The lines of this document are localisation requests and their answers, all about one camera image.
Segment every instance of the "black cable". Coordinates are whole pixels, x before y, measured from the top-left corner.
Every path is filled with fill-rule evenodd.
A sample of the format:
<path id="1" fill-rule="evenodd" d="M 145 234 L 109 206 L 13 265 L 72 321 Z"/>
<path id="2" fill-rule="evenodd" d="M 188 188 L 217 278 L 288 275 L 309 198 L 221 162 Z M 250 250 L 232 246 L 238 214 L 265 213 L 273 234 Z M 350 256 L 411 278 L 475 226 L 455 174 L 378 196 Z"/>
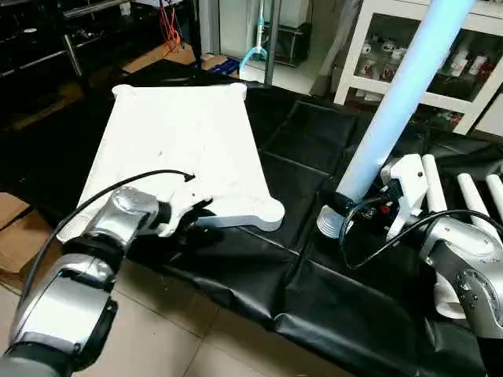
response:
<path id="1" fill-rule="evenodd" d="M 385 251 L 386 249 L 388 249 L 389 247 L 393 246 L 395 243 L 400 241 L 403 237 L 405 237 L 407 234 L 412 232 L 414 229 L 417 229 L 423 225 L 429 224 L 430 222 L 436 220 L 437 218 L 444 218 L 444 217 L 450 216 L 451 214 L 469 214 L 470 216 L 475 216 L 476 218 L 482 218 L 483 220 L 490 223 L 493 227 L 495 227 L 495 229 L 500 234 L 500 236 L 503 236 L 503 226 L 501 226 L 500 223 L 493 220 L 492 218 L 490 218 L 486 214 L 481 214 L 480 212 L 477 212 L 476 210 L 443 210 L 441 212 L 437 212 L 436 214 L 431 214 L 431 215 L 427 216 L 426 218 L 423 218 L 423 219 L 419 220 L 418 222 L 414 223 L 409 228 L 407 228 L 403 232 L 399 233 L 397 236 L 393 237 L 391 240 L 387 241 L 381 247 L 381 249 L 374 252 L 373 254 L 371 254 L 370 256 L 365 258 L 363 261 L 357 263 L 356 265 L 352 265 L 347 262 L 346 255 L 344 253 L 344 249 L 342 248 L 341 252 L 343 253 L 343 260 L 349 269 L 359 269 L 364 264 L 366 264 L 367 262 L 374 259 L 377 255 L 379 255 L 380 253 L 382 253 L 383 251 Z"/>
<path id="2" fill-rule="evenodd" d="M 340 227 L 340 232 L 339 232 L 339 250 L 340 254 L 343 257 L 344 263 L 349 267 L 349 263 L 346 260 L 346 252 L 344 250 L 344 244 L 346 241 L 346 232 L 347 232 L 347 227 L 351 223 L 351 219 L 363 208 L 366 207 L 370 204 L 375 204 L 375 203 L 382 203 L 383 198 L 380 196 L 377 196 L 375 198 L 370 198 L 361 201 L 358 203 L 356 206 L 354 206 L 348 213 L 347 216 L 345 217 L 342 226 Z"/>
<path id="3" fill-rule="evenodd" d="M 19 309 L 20 306 L 23 304 L 24 300 L 26 300 L 26 297 L 30 294 L 31 287 L 33 286 L 33 281 L 35 279 L 35 274 L 37 273 L 37 270 L 39 269 L 40 263 L 43 260 L 43 258 L 46 256 L 47 251 L 49 250 L 49 245 L 51 242 L 53 242 L 54 238 L 56 238 L 56 235 L 83 209 L 85 209 L 87 206 L 92 204 L 96 199 L 101 198 L 103 195 L 118 189 L 119 187 L 123 185 L 127 185 L 128 183 L 131 183 L 133 181 L 137 181 L 138 179 L 150 177 L 152 175 L 157 175 L 157 174 L 179 174 L 183 175 L 185 178 L 185 182 L 190 181 L 191 179 L 194 179 L 196 176 L 184 173 L 183 171 L 179 170 L 170 170 L 170 169 L 162 169 L 162 170 L 152 170 L 148 171 L 146 173 L 138 174 L 133 177 L 124 179 L 122 181 L 119 181 L 103 190 L 98 192 L 97 194 L 91 196 L 88 200 L 86 200 L 84 203 L 82 203 L 80 206 L 75 208 L 67 217 L 65 217 L 58 225 L 57 227 L 50 233 L 49 237 L 47 237 L 46 242 L 40 247 L 39 252 L 35 256 L 35 260 L 33 261 L 33 265 L 30 268 L 30 272 L 28 273 L 28 276 L 26 278 L 26 283 L 24 284 L 23 291 L 21 292 L 21 297 L 19 300 L 19 303 L 17 305 L 17 308 Z"/>

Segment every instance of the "white tray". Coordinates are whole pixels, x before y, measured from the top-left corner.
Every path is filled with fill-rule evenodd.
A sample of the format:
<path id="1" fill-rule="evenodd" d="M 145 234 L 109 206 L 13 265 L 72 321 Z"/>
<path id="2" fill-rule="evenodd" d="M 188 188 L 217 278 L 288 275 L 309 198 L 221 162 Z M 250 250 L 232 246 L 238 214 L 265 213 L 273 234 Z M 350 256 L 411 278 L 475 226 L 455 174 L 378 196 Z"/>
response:
<path id="1" fill-rule="evenodd" d="M 195 174 L 162 174 L 130 184 L 169 202 L 174 211 L 188 196 L 212 198 L 215 216 L 206 226 L 255 225 L 277 229 L 285 209 L 269 194 L 248 121 L 246 86 L 152 87 L 120 85 L 116 102 L 94 158 L 79 204 L 96 192 L 136 174 L 176 169 Z M 59 234 L 62 241 L 80 235 L 108 196 L 91 204 Z M 169 236 L 173 229 L 160 226 Z"/>

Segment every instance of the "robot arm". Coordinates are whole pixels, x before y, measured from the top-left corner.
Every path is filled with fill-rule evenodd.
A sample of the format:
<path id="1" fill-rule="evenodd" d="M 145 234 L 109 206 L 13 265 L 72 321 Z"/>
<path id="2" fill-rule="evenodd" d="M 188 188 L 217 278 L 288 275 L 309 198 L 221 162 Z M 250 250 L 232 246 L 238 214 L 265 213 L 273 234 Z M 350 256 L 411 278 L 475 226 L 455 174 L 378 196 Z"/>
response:
<path id="1" fill-rule="evenodd" d="M 110 292 L 131 242 L 156 219 L 171 216 L 155 196 L 122 187 L 17 310 L 2 377 L 65 377 L 101 354 L 117 303 Z"/>
<path id="2" fill-rule="evenodd" d="M 503 249 L 492 235 L 454 218 L 428 231 L 420 256 L 453 287 L 489 376 L 503 372 Z"/>

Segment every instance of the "mop handle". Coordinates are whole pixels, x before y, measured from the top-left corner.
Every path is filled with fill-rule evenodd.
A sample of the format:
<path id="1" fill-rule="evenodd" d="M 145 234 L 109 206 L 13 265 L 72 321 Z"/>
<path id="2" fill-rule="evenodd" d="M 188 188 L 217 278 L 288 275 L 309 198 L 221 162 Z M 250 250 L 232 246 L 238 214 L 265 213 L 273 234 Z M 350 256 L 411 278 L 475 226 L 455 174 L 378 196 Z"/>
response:
<path id="1" fill-rule="evenodd" d="M 257 44 L 255 47 L 262 48 L 262 34 L 264 32 L 264 0 L 260 0 L 259 19 L 257 21 Z"/>

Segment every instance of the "cable connector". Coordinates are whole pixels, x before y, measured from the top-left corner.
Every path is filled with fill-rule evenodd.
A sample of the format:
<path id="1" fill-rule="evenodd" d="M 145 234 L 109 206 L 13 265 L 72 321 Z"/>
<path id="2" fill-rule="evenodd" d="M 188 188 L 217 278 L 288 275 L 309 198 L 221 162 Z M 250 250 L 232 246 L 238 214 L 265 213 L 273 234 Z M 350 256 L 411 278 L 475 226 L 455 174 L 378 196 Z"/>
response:
<path id="1" fill-rule="evenodd" d="M 381 197 L 385 203 L 396 202 L 402 196 L 402 186 L 400 185 L 400 181 L 396 178 L 391 179 L 387 185 L 380 190 L 379 194 L 379 197 Z"/>

